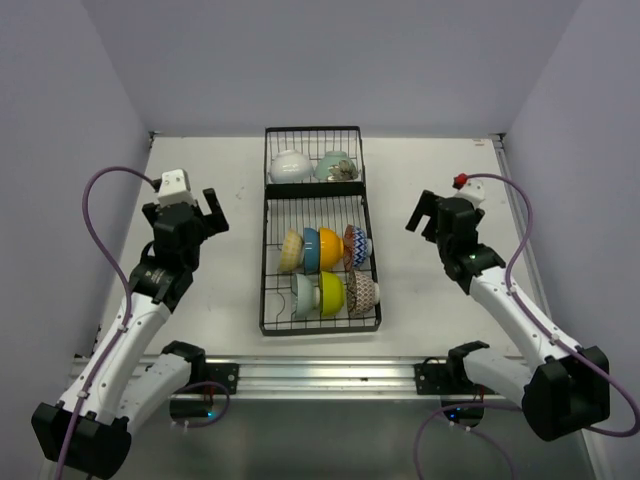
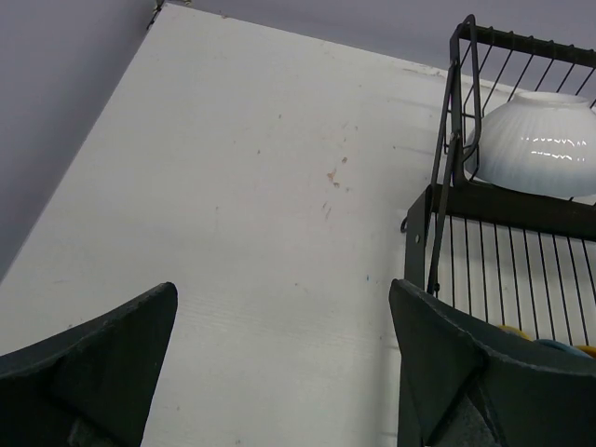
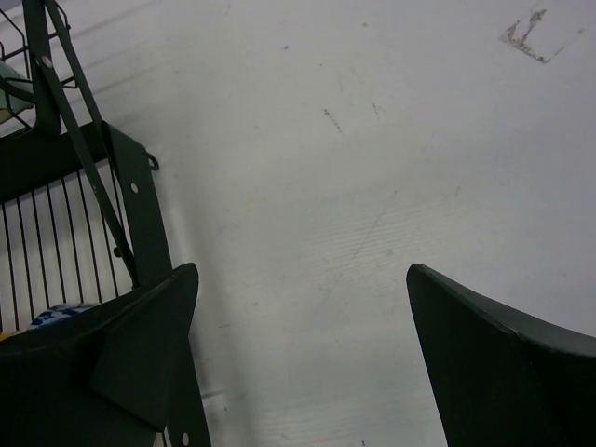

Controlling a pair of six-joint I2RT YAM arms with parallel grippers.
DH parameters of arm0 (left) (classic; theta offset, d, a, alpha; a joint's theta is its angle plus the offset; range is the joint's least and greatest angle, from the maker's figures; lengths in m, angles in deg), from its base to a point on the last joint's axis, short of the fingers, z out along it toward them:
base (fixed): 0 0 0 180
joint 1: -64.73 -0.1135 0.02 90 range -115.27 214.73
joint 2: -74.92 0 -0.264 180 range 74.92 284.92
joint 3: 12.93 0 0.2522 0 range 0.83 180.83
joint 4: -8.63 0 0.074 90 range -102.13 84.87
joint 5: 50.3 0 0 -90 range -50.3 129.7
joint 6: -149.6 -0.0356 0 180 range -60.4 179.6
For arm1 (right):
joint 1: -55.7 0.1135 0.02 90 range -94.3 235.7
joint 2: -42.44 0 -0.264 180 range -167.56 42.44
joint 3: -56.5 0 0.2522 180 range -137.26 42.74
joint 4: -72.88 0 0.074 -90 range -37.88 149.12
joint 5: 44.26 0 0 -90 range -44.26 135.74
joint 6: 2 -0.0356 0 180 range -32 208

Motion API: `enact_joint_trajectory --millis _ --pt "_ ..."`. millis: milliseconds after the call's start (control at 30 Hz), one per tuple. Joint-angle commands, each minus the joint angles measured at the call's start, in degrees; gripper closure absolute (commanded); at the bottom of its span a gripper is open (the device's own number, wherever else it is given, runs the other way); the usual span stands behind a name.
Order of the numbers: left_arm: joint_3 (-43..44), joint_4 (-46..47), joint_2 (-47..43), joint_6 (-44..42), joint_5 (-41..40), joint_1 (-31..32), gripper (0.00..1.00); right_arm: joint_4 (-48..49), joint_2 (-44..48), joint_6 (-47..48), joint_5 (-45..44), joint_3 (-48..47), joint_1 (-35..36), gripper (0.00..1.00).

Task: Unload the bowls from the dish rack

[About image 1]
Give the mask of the mint green floral bowl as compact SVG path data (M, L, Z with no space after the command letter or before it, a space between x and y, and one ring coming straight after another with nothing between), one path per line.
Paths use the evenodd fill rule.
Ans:
M354 161L344 151L329 151L318 161L314 177L318 181L347 182L358 178Z

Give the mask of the white ceramic bowl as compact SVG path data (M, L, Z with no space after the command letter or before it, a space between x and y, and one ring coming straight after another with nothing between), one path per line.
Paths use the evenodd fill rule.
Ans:
M272 160L269 176L275 184L286 184L303 181L313 172L314 167L306 155L297 150L284 150Z

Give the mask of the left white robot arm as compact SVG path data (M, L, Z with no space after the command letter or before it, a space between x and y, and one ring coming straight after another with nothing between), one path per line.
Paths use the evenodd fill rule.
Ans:
M144 205L154 238L125 286L125 296L90 361L53 405L40 404L31 424L44 456L93 479L110 479L124 464L134 433L174 393L228 388L212 381L206 354L173 341L139 378L133 376L150 341L193 282L201 245L228 231L214 189L203 192L211 211L196 203Z

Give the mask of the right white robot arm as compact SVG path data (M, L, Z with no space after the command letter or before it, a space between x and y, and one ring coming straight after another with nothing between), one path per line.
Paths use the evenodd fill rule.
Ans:
M581 347L505 279L504 260L478 240L483 215L462 194L445 198L425 190L406 228L427 222L422 235L436 245L447 277L494 318L525 361L474 341L450 349L439 373L429 362L416 365L416 373L461 393L477 385L489 388L520 407L545 441L608 419L607 356L598 347Z

